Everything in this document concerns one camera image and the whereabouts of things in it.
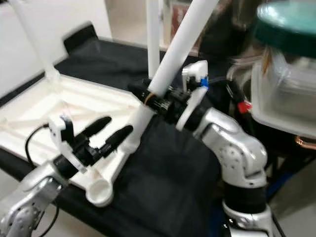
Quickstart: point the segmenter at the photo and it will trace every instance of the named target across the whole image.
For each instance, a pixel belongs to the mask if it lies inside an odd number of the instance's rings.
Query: white plastic tube
[[[160,63],[159,56],[159,1],[146,0],[148,76],[153,78]]]
[[[181,68],[190,50],[201,34],[206,22],[213,12],[218,0],[193,0],[173,41],[170,44],[158,70],[148,89],[163,96]],[[134,152],[140,142],[153,112],[145,106],[140,106],[131,117],[129,124],[134,127],[132,134],[121,146],[125,152]]]
[[[25,15],[25,7],[26,5],[30,4],[29,1],[25,0],[8,0],[10,5],[13,7],[17,17],[20,20],[20,23],[27,35],[27,37],[30,40],[30,43],[36,52],[36,54],[39,57],[39,60],[41,61],[46,77],[55,77],[59,75],[58,71],[54,68],[53,64],[49,61],[47,56],[44,53],[43,45],[40,44],[38,41],[38,38],[35,35],[34,30],[32,29],[31,23],[28,19],[28,17]]]

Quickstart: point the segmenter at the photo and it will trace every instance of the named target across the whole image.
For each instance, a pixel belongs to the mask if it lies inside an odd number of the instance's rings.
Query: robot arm
[[[144,87],[131,85],[129,90],[178,130],[191,131],[216,154],[225,183],[223,209],[228,217],[225,236],[273,237],[272,215],[265,194],[267,153],[264,146],[246,134],[230,116],[215,108],[202,107],[200,102],[207,91],[203,85],[189,97],[187,91],[173,88],[164,98]]]
[[[101,157],[106,158],[133,130],[126,126],[110,136],[101,148],[91,147],[89,137],[110,121],[110,117],[98,119],[76,137],[68,118],[49,121],[52,139],[62,154],[35,168],[14,192],[0,201],[0,237],[31,237],[47,206],[68,186],[69,179]]]

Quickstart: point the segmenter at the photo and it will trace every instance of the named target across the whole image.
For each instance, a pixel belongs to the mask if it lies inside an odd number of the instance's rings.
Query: white pole
[[[46,77],[55,77],[59,75],[58,71],[54,68],[53,64],[49,61],[49,59],[44,54],[43,45],[38,41],[38,38],[36,37],[33,29],[32,24],[30,23],[28,17],[25,14],[25,6],[27,4],[30,4],[29,1],[25,0],[8,0],[10,5],[13,7],[17,17],[20,20],[20,23],[27,35],[27,37],[30,40],[31,45],[33,46],[34,51],[39,57],[39,60],[41,61]]]
[[[159,56],[159,1],[146,0],[148,76],[153,78],[160,63]]]
[[[217,3],[218,0],[192,1],[148,90],[160,96],[164,95],[189,55]],[[129,124],[134,127],[134,130],[121,146],[125,152],[132,153],[137,149],[140,137],[153,114],[147,107],[140,106],[131,117]]]

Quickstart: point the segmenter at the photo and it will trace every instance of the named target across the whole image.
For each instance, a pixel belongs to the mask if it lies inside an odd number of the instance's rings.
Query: table
[[[189,57],[185,64],[197,61]],[[228,65],[212,67],[211,76]],[[147,77],[147,51],[93,39],[56,65],[61,74],[127,89]],[[43,77],[30,80],[0,99],[0,106]],[[174,85],[180,85],[178,74]],[[214,97],[213,104],[228,104]],[[31,171],[27,162],[0,149],[0,168],[21,180]],[[109,237],[203,237],[209,229],[212,193],[220,167],[215,155],[188,132],[154,117],[114,184],[115,197],[105,208],[90,204],[84,191],[70,185],[58,198],[69,214]]]

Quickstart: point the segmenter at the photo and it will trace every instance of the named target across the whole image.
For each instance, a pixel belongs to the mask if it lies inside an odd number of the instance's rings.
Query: green lid
[[[284,52],[316,58],[316,2],[277,1],[259,6],[254,36]]]

